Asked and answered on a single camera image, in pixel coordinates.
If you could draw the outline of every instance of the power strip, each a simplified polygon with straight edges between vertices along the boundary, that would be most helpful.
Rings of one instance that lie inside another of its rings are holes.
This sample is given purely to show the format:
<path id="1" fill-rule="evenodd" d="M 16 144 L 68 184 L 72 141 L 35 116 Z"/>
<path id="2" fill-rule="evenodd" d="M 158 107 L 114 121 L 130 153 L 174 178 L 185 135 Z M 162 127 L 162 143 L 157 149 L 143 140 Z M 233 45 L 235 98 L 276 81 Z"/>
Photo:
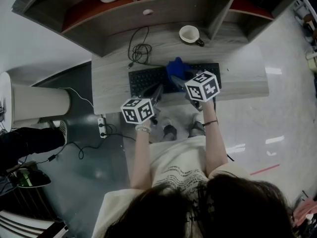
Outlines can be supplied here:
<path id="1" fill-rule="evenodd" d="M 101 138 L 107 138 L 107 131 L 106 131 L 106 119 L 105 118 L 98 118 L 98 128 L 99 128 L 99 135 Z"/>

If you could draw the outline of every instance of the black pants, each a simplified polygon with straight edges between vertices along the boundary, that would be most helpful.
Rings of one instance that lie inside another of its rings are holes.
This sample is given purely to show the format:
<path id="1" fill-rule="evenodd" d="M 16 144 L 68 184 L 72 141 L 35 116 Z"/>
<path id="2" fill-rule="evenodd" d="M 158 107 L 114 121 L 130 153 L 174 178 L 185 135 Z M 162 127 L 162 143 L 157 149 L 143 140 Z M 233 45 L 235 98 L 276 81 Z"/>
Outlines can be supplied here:
<path id="1" fill-rule="evenodd" d="M 18 159 L 44 153 L 65 144 L 58 129 L 20 128 L 0 136 L 0 174 L 17 165 Z"/>

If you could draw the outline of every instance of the wooden desk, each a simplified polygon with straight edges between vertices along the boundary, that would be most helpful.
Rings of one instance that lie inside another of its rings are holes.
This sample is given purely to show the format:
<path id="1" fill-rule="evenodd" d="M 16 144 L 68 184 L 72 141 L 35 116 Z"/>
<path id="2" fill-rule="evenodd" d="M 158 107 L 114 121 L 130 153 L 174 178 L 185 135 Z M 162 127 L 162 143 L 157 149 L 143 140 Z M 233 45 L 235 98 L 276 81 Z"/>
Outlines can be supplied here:
<path id="1" fill-rule="evenodd" d="M 150 63 L 166 66 L 169 61 L 181 57 L 187 63 L 218 62 L 222 89 L 217 100 L 262 97 L 269 94 L 267 77 L 261 51 L 248 40 L 236 24 L 223 23 L 215 40 L 210 42 L 201 25 L 194 24 L 201 32 L 205 47 L 183 44 L 178 36 L 185 23 L 173 23 L 150 27 L 145 43 L 152 45 Z M 134 64 L 127 56 L 130 38 L 135 30 L 117 34 L 106 39 L 103 58 L 92 57 L 92 89 L 95 114 L 119 112 L 121 105 L 131 98 L 128 72 L 151 68 Z M 132 46 L 142 43 L 146 29 L 138 33 Z M 159 107 L 184 105 L 189 102 L 184 93 L 164 94 Z"/>

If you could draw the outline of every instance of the keyboard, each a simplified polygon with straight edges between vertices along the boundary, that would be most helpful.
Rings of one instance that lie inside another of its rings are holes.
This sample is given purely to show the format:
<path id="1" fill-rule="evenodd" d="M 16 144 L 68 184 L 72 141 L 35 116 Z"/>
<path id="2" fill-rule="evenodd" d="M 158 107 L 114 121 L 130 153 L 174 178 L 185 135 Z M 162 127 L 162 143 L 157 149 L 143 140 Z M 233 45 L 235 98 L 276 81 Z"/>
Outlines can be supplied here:
<path id="1" fill-rule="evenodd" d="M 189 64 L 191 69 L 201 71 L 209 71 L 216 75 L 219 88 L 221 88 L 220 69 L 218 63 L 197 63 Z M 131 97 L 138 96 L 144 89 L 153 85 L 162 83 L 164 86 L 164 93 L 176 93 L 179 90 L 171 83 L 167 77 L 165 67 L 143 69 L 129 72 Z"/>

